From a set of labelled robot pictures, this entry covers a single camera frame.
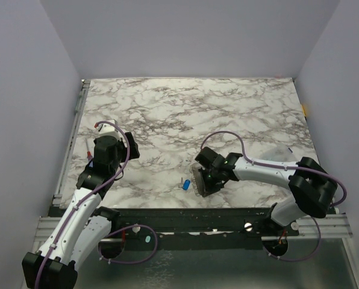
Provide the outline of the clear plastic key organizer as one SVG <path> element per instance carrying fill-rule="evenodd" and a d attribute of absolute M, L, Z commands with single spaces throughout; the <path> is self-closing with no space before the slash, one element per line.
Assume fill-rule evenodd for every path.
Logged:
<path fill-rule="evenodd" d="M 198 163 L 190 165 L 190 172 L 192 173 L 192 180 L 195 186 L 196 194 L 203 196 L 204 194 L 204 183 L 202 180 L 202 166 Z"/>

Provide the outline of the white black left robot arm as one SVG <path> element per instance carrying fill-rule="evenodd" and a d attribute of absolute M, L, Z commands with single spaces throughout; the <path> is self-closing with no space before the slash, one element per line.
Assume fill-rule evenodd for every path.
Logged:
<path fill-rule="evenodd" d="M 111 132 L 94 140 L 93 158 L 78 177 L 71 202 L 58 225 L 35 253 L 22 260 L 28 288 L 73 288 L 78 270 L 100 238 L 118 234 L 120 223 L 100 203 L 122 166 L 140 156 L 131 132 Z"/>

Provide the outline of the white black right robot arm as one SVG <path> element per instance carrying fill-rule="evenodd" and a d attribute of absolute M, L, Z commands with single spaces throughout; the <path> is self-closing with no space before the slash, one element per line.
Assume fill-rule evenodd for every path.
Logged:
<path fill-rule="evenodd" d="M 288 189 L 291 195 L 271 206 L 263 221 L 269 235 L 278 235 L 301 217 L 324 218 L 331 207 L 337 183 L 315 162 L 303 157 L 298 162 L 246 160 L 243 154 L 227 157 L 205 147 L 195 158 L 193 174 L 202 197 L 219 192 L 228 181 L 256 181 Z"/>

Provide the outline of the blue capped key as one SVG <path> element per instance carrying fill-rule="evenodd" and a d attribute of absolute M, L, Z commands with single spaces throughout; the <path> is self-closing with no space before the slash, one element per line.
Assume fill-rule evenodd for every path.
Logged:
<path fill-rule="evenodd" d="M 179 188 L 181 188 L 184 191 L 187 191 L 190 187 L 190 183 L 191 181 L 189 179 L 182 179 Z"/>

